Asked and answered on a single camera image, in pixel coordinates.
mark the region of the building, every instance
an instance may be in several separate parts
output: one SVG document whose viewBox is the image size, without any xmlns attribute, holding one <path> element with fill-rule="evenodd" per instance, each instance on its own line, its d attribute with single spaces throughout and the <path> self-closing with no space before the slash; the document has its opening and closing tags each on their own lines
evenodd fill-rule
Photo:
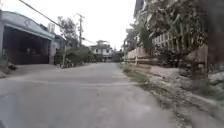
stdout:
<svg viewBox="0 0 224 128">
<path fill-rule="evenodd" d="M 0 10 L 0 53 L 6 50 L 10 62 L 53 63 L 56 48 L 55 34 L 24 15 Z"/>
<path fill-rule="evenodd" d="M 97 44 L 90 46 L 91 51 L 98 62 L 109 62 L 112 58 L 113 49 L 108 44 Z"/>
<path fill-rule="evenodd" d="M 143 6 L 144 6 L 144 0 L 136 0 L 134 18 L 137 18 L 138 13 L 143 9 Z"/>
</svg>

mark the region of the power line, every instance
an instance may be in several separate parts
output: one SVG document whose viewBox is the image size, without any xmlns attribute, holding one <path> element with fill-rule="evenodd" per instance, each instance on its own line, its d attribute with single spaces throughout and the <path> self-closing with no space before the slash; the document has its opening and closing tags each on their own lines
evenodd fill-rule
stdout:
<svg viewBox="0 0 224 128">
<path fill-rule="evenodd" d="M 24 2 L 23 0 L 19 0 L 20 2 L 22 2 L 23 4 L 25 4 L 27 7 L 31 8 L 32 10 L 36 11 L 37 13 L 39 13 L 40 15 L 42 15 L 43 17 L 47 18 L 48 20 L 50 20 L 51 22 L 53 22 L 54 24 L 58 25 L 59 27 L 63 28 L 60 24 L 56 23 L 55 21 L 53 21 L 52 19 L 50 19 L 49 17 L 47 17 L 46 15 L 44 15 L 43 13 L 39 12 L 38 10 L 36 10 L 35 8 L 33 8 L 31 5 L 29 5 L 28 3 Z"/>
<path fill-rule="evenodd" d="M 44 15 L 43 13 L 41 13 L 40 11 L 38 11 L 37 9 L 35 9 L 34 7 L 32 7 L 30 4 L 24 2 L 23 0 L 19 0 L 19 1 L 22 2 L 24 5 L 26 5 L 27 7 L 29 7 L 30 9 L 32 9 L 32 10 L 34 10 L 35 12 L 39 13 L 40 15 L 42 15 L 43 17 L 45 17 L 46 19 L 48 19 L 48 20 L 51 21 L 52 23 L 54 23 L 54 24 L 56 24 L 57 26 L 63 28 L 63 26 L 61 26 L 61 25 L 58 24 L 57 22 L 55 22 L 55 21 L 53 21 L 52 19 L 50 19 L 49 17 L 47 17 L 46 15 Z M 92 41 L 89 41 L 89 40 L 87 40 L 87 39 L 85 39 L 85 38 L 82 37 L 82 18 L 85 18 L 85 17 L 82 16 L 82 15 L 80 15 L 80 14 L 78 14 L 78 13 L 77 13 L 77 15 L 80 16 L 80 31 L 81 31 L 80 33 L 81 33 L 81 34 L 78 36 L 79 39 L 80 39 L 80 42 L 82 42 L 82 40 L 86 40 L 86 41 L 88 41 L 88 42 L 90 42 L 90 43 L 93 43 Z"/>
</svg>

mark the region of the vegetation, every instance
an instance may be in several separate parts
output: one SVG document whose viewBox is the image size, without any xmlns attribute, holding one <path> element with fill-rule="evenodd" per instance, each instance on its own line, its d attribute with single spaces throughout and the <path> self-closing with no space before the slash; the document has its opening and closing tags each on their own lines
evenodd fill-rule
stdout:
<svg viewBox="0 0 224 128">
<path fill-rule="evenodd" d="M 124 46 L 127 51 L 135 46 L 142 45 L 145 52 L 151 57 L 160 55 L 161 61 L 171 64 L 173 60 L 186 60 L 186 55 L 202 44 L 207 44 L 207 15 L 198 0 L 182 0 L 171 3 L 170 1 L 145 0 L 145 6 L 137 18 L 137 25 L 132 25 L 128 32 Z M 175 46 L 185 47 L 181 52 L 165 50 L 160 45 L 153 44 L 152 39 L 169 33 Z"/>
<path fill-rule="evenodd" d="M 131 80 L 137 82 L 140 87 L 143 89 L 148 89 L 149 79 L 146 75 L 138 73 L 137 71 L 131 69 L 128 65 L 120 65 L 120 68 L 128 77 L 131 78 Z"/>
<path fill-rule="evenodd" d="M 64 53 L 63 50 L 58 50 L 55 55 L 55 64 L 60 64 L 63 68 L 74 67 L 83 64 L 84 62 L 93 61 L 94 55 L 90 49 L 79 44 L 78 35 L 76 33 L 76 25 L 71 18 L 64 19 L 58 17 L 58 23 L 61 28 L 61 35 L 65 38 L 65 45 L 68 50 Z"/>
</svg>

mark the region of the overcast sky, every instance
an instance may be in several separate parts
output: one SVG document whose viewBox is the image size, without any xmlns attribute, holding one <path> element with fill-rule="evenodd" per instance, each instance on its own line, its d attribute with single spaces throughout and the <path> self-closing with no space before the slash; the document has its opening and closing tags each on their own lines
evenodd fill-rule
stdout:
<svg viewBox="0 0 224 128">
<path fill-rule="evenodd" d="M 123 44 L 126 28 L 133 22 L 135 0 L 24 0 L 54 21 L 58 16 L 85 16 L 83 36 L 91 41 L 107 40 L 117 49 Z M 2 9 L 18 12 L 47 26 L 50 21 L 26 7 L 19 0 L 2 0 Z"/>
</svg>

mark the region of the street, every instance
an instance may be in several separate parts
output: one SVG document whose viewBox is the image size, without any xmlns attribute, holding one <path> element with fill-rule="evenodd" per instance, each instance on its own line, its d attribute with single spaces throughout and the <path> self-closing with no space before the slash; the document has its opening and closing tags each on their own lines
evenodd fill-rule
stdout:
<svg viewBox="0 0 224 128">
<path fill-rule="evenodd" d="M 116 64 L 46 68 L 0 79 L 5 128 L 174 128 L 172 113 Z"/>
</svg>

